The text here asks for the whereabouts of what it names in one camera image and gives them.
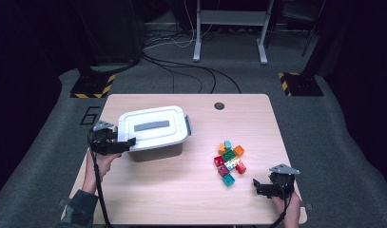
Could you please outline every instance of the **toy building block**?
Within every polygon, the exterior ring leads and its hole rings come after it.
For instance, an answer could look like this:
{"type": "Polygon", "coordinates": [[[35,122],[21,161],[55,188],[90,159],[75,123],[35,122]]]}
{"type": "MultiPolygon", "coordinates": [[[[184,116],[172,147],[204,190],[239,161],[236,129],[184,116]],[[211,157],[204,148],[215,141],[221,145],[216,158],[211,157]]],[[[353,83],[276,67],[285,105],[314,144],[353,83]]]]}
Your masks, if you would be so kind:
{"type": "Polygon", "coordinates": [[[220,167],[225,163],[225,160],[223,159],[223,156],[215,157],[214,163],[216,164],[217,167],[220,167]]]}
{"type": "Polygon", "coordinates": [[[229,170],[233,170],[233,169],[240,163],[240,161],[241,161],[240,157],[236,156],[236,157],[233,158],[232,160],[227,161],[224,165],[225,165],[229,170]]]}
{"type": "Polygon", "coordinates": [[[240,162],[237,164],[235,169],[237,169],[239,174],[243,174],[246,171],[246,166],[244,166],[244,164],[242,162],[240,162]]]}
{"type": "Polygon", "coordinates": [[[235,182],[235,179],[231,176],[231,174],[227,174],[223,177],[223,183],[226,186],[231,186],[235,182]]]}
{"type": "Polygon", "coordinates": [[[241,156],[244,153],[244,149],[240,145],[238,145],[237,147],[234,148],[234,152],[238,156],[241,156]]]}
{"type": "Polygon", "coordinates": [[[224,141],[223,144],[225,145],[225,149],[228,150],[228,149],[231,149],[232,148],[232,144],[230,141],[224,141]]]}
{"type": "Polygon", "coordinates": [[[229,174],[229,170],[225,165],[222,165],[218,169],[219,174],[224,177],[225,175],[229,174]]]}
{"type": "Polygon", "coordinates": [[[224,152],[225,152],[225,144],[224,143],[220,143],[219,155],[222,155],[224,152]]]}
{"type": "Polygon", "coordinates": [[[228,162],[231,159],[235,158],[237,155],[232,150],[227,150],[225,153],[223,153],[223,159],[228,162]]]}

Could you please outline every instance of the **sleeve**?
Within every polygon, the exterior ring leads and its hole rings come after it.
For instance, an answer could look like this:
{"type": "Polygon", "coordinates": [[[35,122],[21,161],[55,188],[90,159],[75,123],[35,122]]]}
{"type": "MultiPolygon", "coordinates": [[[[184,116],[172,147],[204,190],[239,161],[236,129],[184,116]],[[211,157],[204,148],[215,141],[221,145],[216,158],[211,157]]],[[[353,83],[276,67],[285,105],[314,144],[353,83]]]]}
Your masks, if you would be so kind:
{"type": "Polygon", "coordinates": [[[98,197],[78,190],[66,207],[66,214],[56,228],[92,227],[93,213],[98,197]]]}

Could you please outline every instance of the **human hand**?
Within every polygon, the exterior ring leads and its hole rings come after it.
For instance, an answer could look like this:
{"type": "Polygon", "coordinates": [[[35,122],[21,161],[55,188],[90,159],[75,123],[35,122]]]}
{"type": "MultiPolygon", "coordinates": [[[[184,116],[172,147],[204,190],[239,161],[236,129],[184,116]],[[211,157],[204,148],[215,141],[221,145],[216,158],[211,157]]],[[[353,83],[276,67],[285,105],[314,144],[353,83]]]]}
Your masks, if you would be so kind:
{"type": "MultiPolygon", "coordinates": [[[[102,180],[104,175],[110,170],[110,166],[116,158],[121,157],[122,154],[110,154],[110,155],[101,155],[95,153],[96,162],[99,166],[99,177],[102,180]]],[[[90,194],[95,194],[96,191],[96,177],[94,163],[89,149],[87,150],[87,163],[86,163],[86,175],[84,178],[83,188],[81,189],[90,194]]]]}
{"type": "MultiPolygon", "coordinates": [[[[280,197],[272,197],[274,205],[279,215],[284,211],[284,200],[280,197]]],[[[291,201],[287,208],[285,218],[284,218],[284,227],[285,228],[298,228],[300,227],[300,197],[296,192],[291,194],[291,201]]]]}

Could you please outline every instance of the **yellow black hazard stripe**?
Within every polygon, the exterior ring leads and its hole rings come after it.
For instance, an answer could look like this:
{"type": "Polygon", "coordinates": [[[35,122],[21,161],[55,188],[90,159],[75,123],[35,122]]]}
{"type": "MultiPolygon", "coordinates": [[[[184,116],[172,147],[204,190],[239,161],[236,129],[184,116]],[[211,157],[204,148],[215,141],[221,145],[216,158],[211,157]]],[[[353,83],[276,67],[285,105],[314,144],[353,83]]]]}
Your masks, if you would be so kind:
{"type": "Polygon", "coordinates": [[[299,73],[286,73],[286,72],[279,73],[279,78],[280,78],[282,90],[284,91],[285,96],[292,96],[290,88],[287,84],[287,81],[285,80],[286,75],[298,75],[298,76],[300,76],[300,74],[299,73]]]}
{"type": "Polygon", "coordinates": [[[71,94],[71,98],[105,98],[110,88],[112,87],[113,81],[115,80],[116,75],[112,75],[107,79],[106,86],[102,93],[94,93],[94,94],[85,94],[85,93],[76,93],[71,94]]]}

